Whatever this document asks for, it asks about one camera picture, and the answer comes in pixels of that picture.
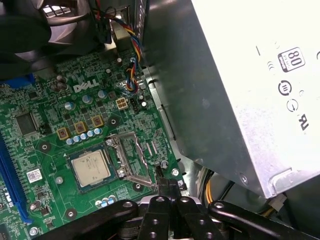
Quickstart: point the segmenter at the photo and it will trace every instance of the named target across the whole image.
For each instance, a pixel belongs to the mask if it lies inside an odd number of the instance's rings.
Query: pcie slot
[[[21,219],[25,223],[32,223],[27,212],[27,198],[19,181],[16,169],[8,152],[6,143],[0,133],[0,174],[11,197],[17,207]]]

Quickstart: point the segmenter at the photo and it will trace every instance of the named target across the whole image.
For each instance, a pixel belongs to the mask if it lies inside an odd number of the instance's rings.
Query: screw
[[[123,170],[118,171],[118,176],[119,176],[119,178],[124,178],[126,176],[125,171],[123,171]]]
[[[189,201],[189,199],[187,197],[182,197],[180,200],[181,200],[181,202],[184,202],[184,203]]]
[[[157,202],[164,202],[164,201],[165,201],[165,199],[164,199],[163,197],[161,197],[161,196],[160,196],[160,197],[158,197],[158,198],[156,199],[156,201],[157,201]]]
[[[225,207],[225,205],[223,205],[221,202],[216,202],[214,204],[214,207],[217,208],[217,209],[222,209]]]
[[[242,181],[242,183],[243,183],[244,185],[248,185],[248,179],[247,179],[247,177],[246,177],[245,175],[243,175],[242,173],[240,173],[240,179],[241,179],[241,181]]]
[[[107,146],[110,147],[110,146],[113,146],[115,144],[115,141],[113,139],[109,138],[109,139],[107,139],[105,141],[105,143],[106,143]]]
[[[173,175],[173,176],[178,176],[179,175],[179,170],[178,169],[176,169],[176,168],[174,168],[174,169],[172,169],[172,172],[171,172],[171,174]]]
[[[123,206],[124,206],[125,208],[131,208],[133,205],[132,205],[131,202],[126,201],[126,202],[123,204]]]
[[[32,228],[30,229],[30,231],[29,231],[30,236],[35,236],[35,235],[37,235],[38,233],[39,233],[39,230],[38,230],[38,228],[36,228],[36,227],[32,227]]]
[[[55,179],[55,183],[56,184],[63,184],[64,183],[64,179],[61,177],[61,176],[58,176],[56,179]]]

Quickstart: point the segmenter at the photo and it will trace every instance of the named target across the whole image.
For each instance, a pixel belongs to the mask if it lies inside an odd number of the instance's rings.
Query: wire
[[[228,184],[225,186],[222,194],[217,199],[224,200],[234,185],[235,183],[233,181],[229,181]]]

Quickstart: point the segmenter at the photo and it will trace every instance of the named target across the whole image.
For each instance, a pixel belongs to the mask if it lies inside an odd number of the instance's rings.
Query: electronic component
[[[47,207],[41,209],[40,212],[41,212],[42,216],[48,215],[50,213],[49,209]]]
[[[87,131],[87,127],[83,121],[76,122],[74,127],[77,134],[82,134]]]
[[[37,132],[37,126],[31,112],[15,116],[15,121],[22,135],[31,135]]]
[[[11,197],[12,203],[17,207],[21,219],[25,223],[32,223],[28,218],[26,209],[27,199],[25,192],[19,181],[15,166],[4,142],[3,136],[0,133],[0,174]]]
[[[121,80],[123,77],[122,77],[122,74],[121,73],[118,73],[117,75],[116,75],[116,79],[118,79],[118,80]]]
[[[109,95],[109,98],[110,98],[111,100],[114,100],[114,99],[116,99],[116,97],[117,97],[117,95],[116,95],[116,92],[115,92],[115,91],[111,91],[111,92],[109,92],[109,93],[108,93],[108,95]]]
[[[86,114],[88,112],[88,110],[86,108],[81,108],[81,113],[82,114]]]
[[[81,133],[80,135],[81,140],[87,140],[88,139],[88,135],[85,133]]]
[[[28,95],[29,95],[29,98],[30,98],[31,100],[34,100],[34,99],[36,99],[36,98],[38,97],[36,91],[31,91],[31,92],[28,93]]]
[[[139,112],[138,104],[137,104],[136,100],[135,100],[133,97],[130,98],[130,103],[131,103],[131,105],[132,105],[132,107],[133,107],[133,111],[134,111],[135,113],[138,113],[138,112]]]
[[[70,138],[69,131],[66,127],[59,128],[56,131],[56,134],[58,134],[58,137],[60,140],[66,140],[66,139]]]
[[[111,70],[110,70],[109,68],[107,68],[107,69],[105,70],[105,73],[106,73],[106,75],[107,75],[108,77],[111,77],[111,76],[112,76],[112,72],[111,72]]]
[[[103,104],[102,101],[97,101],[97,102],[96,102],[96,105],[97,105],[99,108],[101,108],[104,104]]]
[[[105,147],[96,145],[67,157],[82,192],[116,178],[107,156]]]
[[[118,57],[117,59],[116,59],[116,64],[119,66],[119,67],[122,67],[122,59],[120,58],[120,57]]]
[[[71,118],[69,113],[65,114],[63,117],[65,120],[69,120]]]
[[[76,108],[76,105],[72,102],[72,101],[67,101],[65,104],[64,104],[64,108],[68,111],[71,111],[73,109]]]
[[[51,127],[50,127],[49,123],[45,123],[45,124],[41,125],[41,126],[39,127],[39,132],[40,132],[42,135],[52,134],[52,130],[51,130]]]
[[[118,107],[119,110],[124,110],[127,109],[129,106],[127,104],[127,101],[124,97],[118,98],[116,101],[116,106]]]
[[[68,139],[65,141],[65,143],[66,143],[67,145],[72,145],[72,144],[74,144],[74,140],[73,140],[72,138],[68,138]]]
[[[85,104],[92,104],[92,97],[89,95],[84,95],[82,97],[82,102],[84,102]]]
[[[95,128],[93,132],[94,132],[95,135],[100,135],[100,134],[102,134],[102,129],[101,128]]]
[[[146,108],[147,108],[147,102],[146,102],[146,101],[141,102],[141,106],[142,106],[144,109],[146,109]]]
[[[46,227],[48,229],[53,229],[55,226],[54,226],[54,224],[52,222],[49,222],[49,223],[46,224]]]
[[[94,116],[91,118],[93,126],[98,128],[104,125],[104,121],[102,120],[102,117],[100,115]]]
[[[0,224],[0,240],[10,240],[10,235],[8,232],[8,229],[6,228],[6,225],[3,223]]]
[[[74,137],[73,137],[73,141],[74,141],[75,143],[81,142],[80,136],[74,136]]]
[[[98,91],[98,97],[101,99],[105,99],[108,96],[107,92],[105,90]]]
[[[88,136],[89,138],[91,138],[91,137],[93,137],[93,136],[95,135],[95,132],[92,131],[92,130],[89,130],[86,134],[87,134],[87,136]]]

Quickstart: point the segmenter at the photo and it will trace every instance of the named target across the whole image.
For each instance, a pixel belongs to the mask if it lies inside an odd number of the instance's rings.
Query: motherboard
[[[126,90],[134,52],[92,53],[35,83],[0,88],[0,239],[30,240],[122,199],[184,185],[143,71]]]

